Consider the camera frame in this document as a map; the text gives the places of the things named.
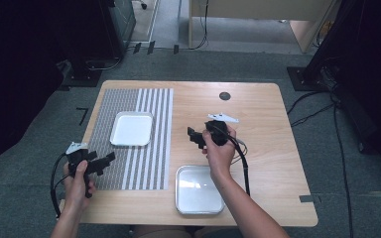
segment gray and white striped mat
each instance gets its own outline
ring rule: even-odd
[[[106,89],[88,150],[99,158],[114,152],[116,160],[94,175],[98,189],[168,189],[172,130],[172,88]],[[146,146],[113,146],[109,139],[116,114],[151,112],[153,126]]]

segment white plate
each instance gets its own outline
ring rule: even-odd
[[[110,143],[115,146],[145,146],[150,142],[153,115],[149,112],[119,112]]]
[[[224,201],[207,166],[183,166],[176,173],[176,208],[181,214],[217,214]]]

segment person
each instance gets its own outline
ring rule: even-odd
[[[236,131],[233,128],[227,125],[227,130],[230,136],[236,138]],[[202,153],[208,159],[211,178],[236,221],[241,234],[246,238],[289,237],[274,218],[262,209],[231,176],[230,166],[235,153],[231,141],[223,146],[217,146],[206,130],[202,132],[202,137],[206,143],[206,148],[202,149]],[[86,161],[81,162],[77,167],[75,178],[67,178],[64,182],[66,203],[52,237],[76,237],[80,216],[89,205],[89,199],[84,196],[85,184],[82,178],[86,166]],[[92,181],[90,187],[89,192],[93,193],[95,186]],[[195,236],[199,237],[203,234],[200,231],[194,233]],[[180,226],[137,226],[134,237],[191,236],[186,234],[185,228]]]

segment hand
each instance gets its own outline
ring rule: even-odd
[[[87,161],[82,161],[76,168],[75,178],[67,177],[64,179],[64,190],[66,192],[66,201],[63,210],[68,209],[69,211],[80,215],[83,210],[89,205],[89,199],[85,197],[85,182],[83,175],[88,166]],[[69,170],[67,164],[63,167],[63,173],[67,175]],[[92,180],[90,180],[88,186],[90,189],[89,193],[95,192],[95,185]]]
[[[230,136],[236,137],[236,131],[228,125],[227,131]],[[211,177],[213,179],[231,177],[230,165],[235,153],[233,143],[228,140],[223,146],[217,146],[207,130],[203,130],[202,137],[206,143],[206,149],[202,149],[202,153],[208,158]]]

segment table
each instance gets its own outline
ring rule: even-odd
[[[209,18],[293,20],[291,28],[303,53],[307,52],[339,0],[210,0]],[[189,47],[192,17],[205,16],[206,0],[190,0]]]
[[[230,125],[248,147],[246,155],[252,198],[283,226],[318,223],[305,173],[286,114],[280,89],[273,83],[185,82],[108,80],[100,93],[86,128],[88,142],[104,91],[108,88],[173,88],[172,144],[169,188],[165,190],[98,190],[81,222],[105,224],[236,225],[227,207],[217,215],[180,215],[175,205],[176,171],[183,165],[207,165],[187,128],[202,131],[207,114],[223,112],[240,123]],[[223,101],[219,93],[231,98]],[[231,167],[244,187],[241,163]]]

